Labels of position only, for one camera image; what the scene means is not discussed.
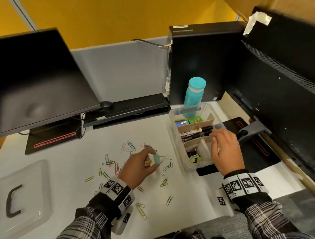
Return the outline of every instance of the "person's right hand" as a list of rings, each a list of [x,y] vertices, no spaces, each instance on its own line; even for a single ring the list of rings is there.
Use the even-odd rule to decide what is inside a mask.
[[[244,169],[244,160],[236,135],[226,129],[212,130],[211,156],[212,160],[223,175]]]

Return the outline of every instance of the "bottle cap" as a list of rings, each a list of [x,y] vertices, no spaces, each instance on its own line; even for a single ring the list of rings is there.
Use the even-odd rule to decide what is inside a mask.
[[[206,87],[206,81],[201,77],[193,77],[189,80],[189,87],[193,88],[194,90],[202,90]]]

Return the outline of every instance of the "desk surface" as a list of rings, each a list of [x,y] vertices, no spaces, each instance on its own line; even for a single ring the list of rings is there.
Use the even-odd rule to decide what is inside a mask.
[[[222,121],[228,120],[217,102],[211,102]],[[219,173],[199,177],[196,172],[186,173],[180,160],[176,160],[168,134],[168,115],[156,116],[102,129],[88,128],[82,139],[46,149],[31,155],[24,155],[27,137],[19,134],[8,136],[0,151],[0,178],[38,160],[49,162],[49,177],[52,195],[52,216],[49,221],[21,237],[22,239],[54,239],[74,219],[76,208],[84,207],[106,179],[98,175],[101,167],[112,177],[115,165],[102,166],[105,154],[118,163],[119,168],[128,159],[130,152],[121,153],[122,144],[130,141],[136,152],[143,143],[150,144],[160,155],[173,160],[173,168],[163,171],[169,164],[165,160],[158,170],[141,184],[144,193],[135,189],[135,203],[143,209],[147,220],[143,220],[136,208],[124,233],[119,238],[155,238],[175,230],[183,229],[220,217],[213,207],[214,190],[221,186]],[[270,191],[272,198],[281,197],[304,186],[282,162],[259,171],[257,175]],[[160,187],[168,177],[168,185]],[[169,206],[167,199],[172,195]]]

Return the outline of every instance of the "turquoise water bottle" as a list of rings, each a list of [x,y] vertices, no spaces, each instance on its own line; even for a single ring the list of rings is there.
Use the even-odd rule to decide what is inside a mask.
[[[201,77],[193,77],[189,80],[184,106],[197,105],[201,102],[206,81]]]

